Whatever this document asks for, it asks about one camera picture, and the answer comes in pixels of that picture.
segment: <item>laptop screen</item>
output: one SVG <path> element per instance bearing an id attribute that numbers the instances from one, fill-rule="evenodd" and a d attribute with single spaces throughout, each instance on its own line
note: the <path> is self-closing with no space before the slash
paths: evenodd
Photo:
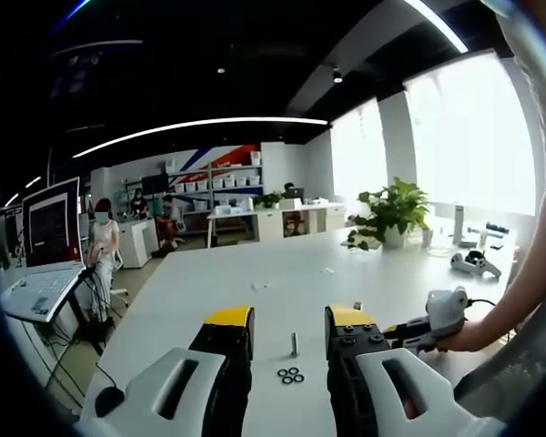
<path id="1" fill-rule="evenodd" d="M 72 179 L 23 200 L 27 267 L 82 259 L 77 192 L 78 179 Z"/>

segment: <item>hand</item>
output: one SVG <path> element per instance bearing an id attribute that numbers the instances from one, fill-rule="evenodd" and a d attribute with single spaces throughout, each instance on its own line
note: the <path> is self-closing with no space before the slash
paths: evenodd
<path id="1" fill-rule="evenodd" d="M 481 340 L 481 327 L 477 321 L 466 321 L 463 328 L 454 335 L 437 342 L 439 351 L 475 352 L 485 346 Z"/>

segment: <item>black ceiling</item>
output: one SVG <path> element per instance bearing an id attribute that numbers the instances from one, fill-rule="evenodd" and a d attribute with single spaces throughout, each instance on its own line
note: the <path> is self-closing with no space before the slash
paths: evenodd
<path id="1" fill-rule="evenodd" d="M 239 123 L 171 130 L 71 158 L 110 139 L 183 121 L 285 116 L 312 72 L 379 3 L 91 0 L 63 24 L 76 2 L 2 11 L 17 38 L 0 47 L 3 199 L 46 173 L 50 148 L 60 179 L 186 148 L 307 142 L 324 127 Z M 457 3 L 442 15 L 471 52 L 505 49 L 490 11 L 477 1 Z M 116 40 L 130 44 L 68 50 Z M 457 55 L 432 25 L 415 25 L 298 115 L 332 120 Z"/>

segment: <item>floor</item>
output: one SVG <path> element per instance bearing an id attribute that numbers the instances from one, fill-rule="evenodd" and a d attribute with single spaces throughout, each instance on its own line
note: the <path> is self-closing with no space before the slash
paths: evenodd
<path id="1" fill-rule="evenodd" d="M 218 236 L 218 244 L 223 246 L 237 244 L 244 239 L 246 239 L 244 232 L 227 233 Z M 178 251 L 203 249 L 206 246 L 205 244 L 201 237 L 187 238 L 186 243 L 181 244 Z M 152 259 L 142 269 L 121 269 L 114 275 L 113 288 L 116 290 L 127 289 L 128 295 L 121 298 L 125 299 L 128 304 L 131 303 L 161 262 L 162 259 Z M 121 324 L 120 316 L 123 317 L 129 311 L 129 307 L 116 297 L 112 298 L 112 307 L 116 313 L 112 311 L 111 315 L 114 318 L 116 327 L 118 327 Z M 59 355 L 62 349 L 57 346 L 55 351 Z M 47 390 L 62 404 L 64 410 L 69 410 L 75 415 L 80 413 L 78 404 L 83 403 L 83 393 L 86 392 L 91 377 L 96 370 L 97 359 L 95 351 L 86 342 L 71 344 L 64 351 L 56 367 L 54 377 L 47 385 Z M 69 394 L 60 387 L 57 380 L 61 382 L 76 401 L 73 401 Z"/>

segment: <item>desk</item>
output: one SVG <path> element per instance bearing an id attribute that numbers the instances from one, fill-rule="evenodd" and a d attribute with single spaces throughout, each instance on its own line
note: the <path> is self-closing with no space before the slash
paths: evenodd
<path id="1" fill-rule="evenodd" d="M 254 211 L 243 211 L 235 214 L 216 214 L 212 212 L 207 216 L 208 220 L 208 235 L 207 248 L 212 245 L 213 234 L 216 234 L 215 220 L 232 219 L 234 217 L 253 218 L 253 229 L 257 241 L 283 238 L 283 213 L 284 212 L 304 212 L 308 214 L 308 233 L 317 233 L 319 231 L 333 230 L 343 228 L 346 215 L 346 209 L 341 203 L 320 203 L 317 205 L 301 205 L 298 208 L 291 209 L 256 209 Z M 322 224 L 319 224 L 319 219 L 323 218 Z"/>
<path id="2" fill-rule="evenodd" d="M 463 285 L 471 298 L 498 300 L 510 276 L 513 243 L 504 242 L 489 259 L 501 279 L 471 277 L 450 268 L 448 257 L 420 247 L 370 252 L 339 244 L 350 229 L 168 255 L 130 306 L 99 362 L 120 389 L 174 347 L 187 348 L 204 319 L 236 305 L 255 307 L 253 386 L 243 435 L 247 437 L 335 436 L 326 388 L 328 363 L 324 308 L 364 304 L 384 330 L 424 315 L 430 290 Z M 472 320 L 489 311 L 469 309 Z M 299 356 L 289 357 L 291 332 L 298 334 Z M 491 355 L 490 350 L 427 355 L 428 363 L 457 383 Z M 277 370 L 297 366 L 302 384 L 284 386 Z M 81 415 L 95 416 L 94 401 L 109 379 L 96 371 Z"/>
<path id="3" fill-rule="evenodd" d="M 119 253 L 125 269 L 141 269 L 156 250 L 156 222 L 153 219 L 119 223 Z"/>

